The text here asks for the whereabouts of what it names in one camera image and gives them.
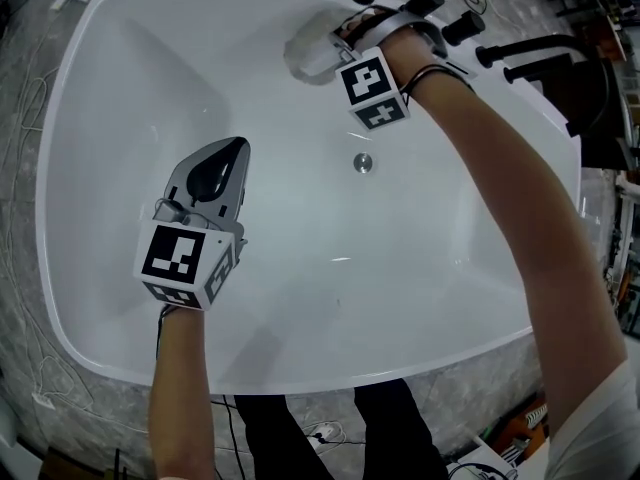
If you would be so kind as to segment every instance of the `faucet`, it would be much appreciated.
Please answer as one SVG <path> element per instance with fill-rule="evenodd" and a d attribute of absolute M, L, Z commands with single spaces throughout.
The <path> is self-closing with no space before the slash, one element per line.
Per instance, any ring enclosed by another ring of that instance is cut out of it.
<path fill-rule="evenodd" d="M 605 65 L 600 60 L 598 51 L 595 48 L 587 46 L 575 37 L 564 34 L 554 34 L 550 36 L 537 37 L 535 39 L 527 39 L 525 41 L 519 41 L 517 43 L 507 44 L 504 46 L 492 46 L 489 48 L 479 46 L 476 48 L 476 57 L 480 64 L 485 68 L 490 68 L 495 61 L 502 60 L 505 57 L 559 47 L 576 50 L 581 53 L 588 62 L 598 63 L 602 66 L 602 90 L 600 91 L 600 101 L 596 102 L 592 111 L 587 112 L 586 115 L 567 123 L 567 132 L 571 137 L 574 137 L 581 133 L 585 133 L 589 128 L 597 123 L 609 103 L 609 74 Z"/>

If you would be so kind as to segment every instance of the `forearm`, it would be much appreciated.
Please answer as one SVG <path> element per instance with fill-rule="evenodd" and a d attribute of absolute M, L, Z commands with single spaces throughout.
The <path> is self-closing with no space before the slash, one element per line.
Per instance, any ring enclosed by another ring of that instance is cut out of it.
<path fill-rule="evenodd" d="M 555 433 L 626 358 L 595 258 L 547 163 L 462 83 L 429 78 L 413 97 L 458 151 L 521 273 Z"/>
<path fill-rule="evenodd" d="M 165 318 L 151 390 L 149 437 L 160 478 L 214 477 L 201 311 L 177 309 Z"/>

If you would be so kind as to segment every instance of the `person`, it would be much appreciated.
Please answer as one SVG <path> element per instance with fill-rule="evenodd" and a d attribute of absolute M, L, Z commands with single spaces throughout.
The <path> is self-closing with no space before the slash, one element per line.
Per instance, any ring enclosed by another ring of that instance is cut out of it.
<path fill-rule="evenodd" d="M 344 34 L 357 24 L 350 23 Z M 410 29 L 388 37 L 381 49 L 398 86 L 435 63 L 426 43 Z M 522 277 L 548 405 L 546 478 L 640 477 L 635 378 L 605 285 L 564 187 L 531 146 L 455 77 L 433 72 L 411 96 L 464 161 Z M 164 324 L 149 412 L 160 478 L 215 476 L 204 317 L 179 309 Z M 365 480 L 447 478 L 404 381 L 356 388 L 355 403 L 367 424 Z M 236 396 L 236 406 L 246 423 L 258 480 L 331 478 L 287 411 L 284 396 Z M 264 428 L 277 428 L 278 437 L 263 435 Z"/>

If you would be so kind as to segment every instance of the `leg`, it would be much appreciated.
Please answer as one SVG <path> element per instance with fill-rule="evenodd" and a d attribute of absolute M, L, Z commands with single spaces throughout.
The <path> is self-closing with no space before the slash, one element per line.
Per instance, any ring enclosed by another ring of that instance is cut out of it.
<path fill-rule="evenodd" d="M 246 425 L 257 480 L 332 480 L 291 416 L 284 396 L 237 395 L 235 399 Z M 266 436 L 265 428 L 277 429 L 277 433 Z"/>
<path fill-rule="evenodd" d="M 367 424 L 364 480 L 446 480 L 447 469 L 402 379 L 355 389 Z"/>

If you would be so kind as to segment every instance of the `hand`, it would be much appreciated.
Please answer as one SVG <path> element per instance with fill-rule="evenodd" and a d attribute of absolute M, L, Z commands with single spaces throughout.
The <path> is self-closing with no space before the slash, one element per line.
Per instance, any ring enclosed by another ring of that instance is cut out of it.
<path fill-rule="evenodd" d="M 349 37 L 350 31 L 371 16 L 373 15 L 365 15 L 361 19 L 352 21 L 340 36 L 346 39 Z M 399 87 L 411 80 L 411 77 L 424 66 L 436 63 L 427 42 L 410 27 L 402 28 L 391 34 L 380 44 L 380 49 Z"/>

